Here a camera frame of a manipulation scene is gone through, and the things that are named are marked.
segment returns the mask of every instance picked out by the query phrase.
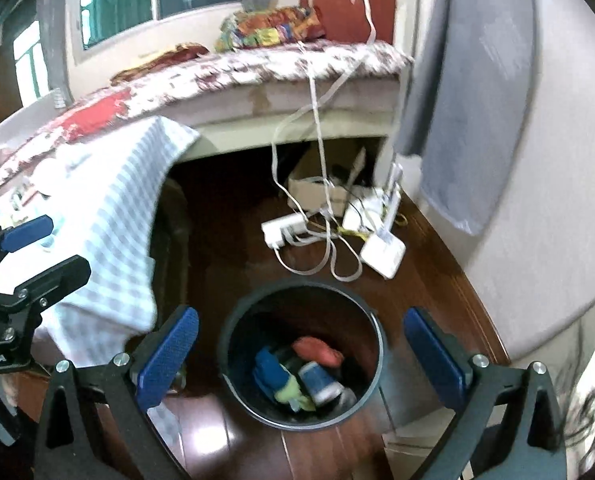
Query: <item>metal bolt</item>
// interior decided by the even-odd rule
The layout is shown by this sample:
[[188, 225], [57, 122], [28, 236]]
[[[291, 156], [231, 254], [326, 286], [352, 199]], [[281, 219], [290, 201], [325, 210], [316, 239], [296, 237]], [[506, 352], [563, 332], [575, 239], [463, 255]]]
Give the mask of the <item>metal bolt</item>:
[[535, 361], [533, 363], [533, 370], [535, 370], [540, 375], [544, 375], [546, 373], [546, 365], [540, 361]]
[[68, 361], [60, 361], [56, 364], [56, 372], [61, 374], [62, 372], [66, 372], [68, 370], [69, 364]]
[[113, 358], [113, 364], [116, 366], [124, 366], [129, 362], [129, 354], [122, 352]]
[[478, 368], [486, 368], [491, 362], [488, 357], [482, 354], [475, 354], [473, 356], [473, 364]]
[[11, 327], [4, 330], [4, 333], [2, 334], [2, 339], [4, 339], [5, 341], [12, 341], [14, 337], [15, 330]]

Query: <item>black bucket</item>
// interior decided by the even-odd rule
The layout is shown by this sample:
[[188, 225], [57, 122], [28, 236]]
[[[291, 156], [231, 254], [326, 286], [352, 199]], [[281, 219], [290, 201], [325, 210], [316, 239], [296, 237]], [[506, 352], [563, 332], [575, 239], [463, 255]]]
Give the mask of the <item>black bucket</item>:
[[[320, 338], [345, 359], [337, 379], [357, 398], [344, 412], [291, 412], [266, 397], [255, 383], [255, 355], [268, 346], [290, 349], [301, 336]], [[385, 358], [382, 326], [356, 294], [335, 283], [293, 278], [260, 287], [238, 302], [218, 343], [220, 373], [249, 414], [280, 430], [322, 430], [357, 412], [377, 388]]]

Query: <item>blue gripper pad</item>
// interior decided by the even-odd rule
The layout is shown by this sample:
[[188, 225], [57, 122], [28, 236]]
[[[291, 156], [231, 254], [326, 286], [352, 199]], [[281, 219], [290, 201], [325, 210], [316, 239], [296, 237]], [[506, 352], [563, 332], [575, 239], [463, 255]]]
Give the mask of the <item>blue gripper pad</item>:
[[460, 410], [473, 381], [462, 346], [454, 336], [442, 332], [419, 307], [411, 307], [405, 314], [404, 335], [441, 403], [451, 410]]
[[160, 330], [140, 343], [134, 352], [131, 378], [136, 386], [136, 401], [143, 412], [162, 402], [193, 347], [199, 328], [196, 310], [179, 306]]
[[53, 220], [43, 215], [29, 220], [18, 227], [6, 231], [2, 238], [0, 248], [7, 253], [15, 253], [27, 245], [42, 240], [53, 231]]

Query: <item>dark wood floor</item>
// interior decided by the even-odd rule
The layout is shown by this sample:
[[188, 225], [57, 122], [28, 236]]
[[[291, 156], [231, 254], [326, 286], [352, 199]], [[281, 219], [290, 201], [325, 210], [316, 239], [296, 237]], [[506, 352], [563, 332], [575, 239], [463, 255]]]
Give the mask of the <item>dark wood floor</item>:
[[[494, 362], [507, 355], [463, 272], [415, 205], [405, 201], [408, 226], [396, 234], [406, 254], [395, 278], [365, 268], [349, 284], [377, 311], [389, 345], [379, 390], [337, 428], [317, 433], [273, 430], [253, 420], [225, 392], [216, 365], [216, 342], [225, 317], [257, 286], [289, 276], [263, 240], [260, 223], [290, 212], [270, 183], [270, 151], [249, 150], [195, 160], [172, 171], [188, 199], [189, 304], [200, 313], [200, 335], [188, 359], [185, 396], [167, 400], [180, 417], [183, 462], [196, 479], [372, 480], [390, 479], [381, 434], [437, 407], [437, 399], [401, 335], [412, 305], [427, 307], [437, 323], [471, 352]], [[318, 244], [283, 251], [288, 264], [313, 267]], [[340, 247], [340, 273], [355, 259]], [[332, 279], [327, 267], [321, 278]], [[37, 416], [42, 390], [24, 381], [20, 405]]]

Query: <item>red headboard panel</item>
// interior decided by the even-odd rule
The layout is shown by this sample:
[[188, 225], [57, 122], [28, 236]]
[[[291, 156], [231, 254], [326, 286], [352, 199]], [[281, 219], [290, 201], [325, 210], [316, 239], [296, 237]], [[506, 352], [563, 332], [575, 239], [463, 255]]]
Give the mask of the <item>red headboard panel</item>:
[[[369, 2], [376, 39], [393, 43], [396, 0]], [[370, 27], [364, 13], [364, 0], [313, 0], [313, 6], [318, 10], [327, 40], [364, 43], [369, 39]]]

